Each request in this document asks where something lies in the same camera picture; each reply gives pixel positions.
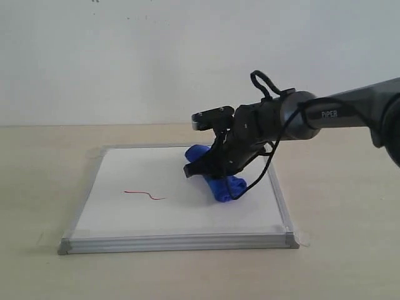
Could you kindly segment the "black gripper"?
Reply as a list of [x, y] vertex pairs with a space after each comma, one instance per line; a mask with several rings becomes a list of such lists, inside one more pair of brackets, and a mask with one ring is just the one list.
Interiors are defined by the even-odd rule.
[[270, 155], [264, 150], [275, 136], [268, 136], [258, 127], [232, 127], [214, 129], [215, 140], [206, 154], [189, 161], [183, 167], [187, 178], [195, 175], [218, 178], [240, 173], [260, 155]]

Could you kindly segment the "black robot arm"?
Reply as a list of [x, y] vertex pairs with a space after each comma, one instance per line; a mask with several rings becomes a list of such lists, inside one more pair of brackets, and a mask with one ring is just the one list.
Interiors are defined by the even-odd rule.
[[399, 79], [325, 97], [287, 89], [257, 103], [198, 112], [192, 125], [212, 129], [216, 137], [205, 154], [185, 165], [188, 178], [233, 176], [265, 155], [267, 143], [312, 139], [326, 128], [369, 128], [373, 145], [399, 164]]

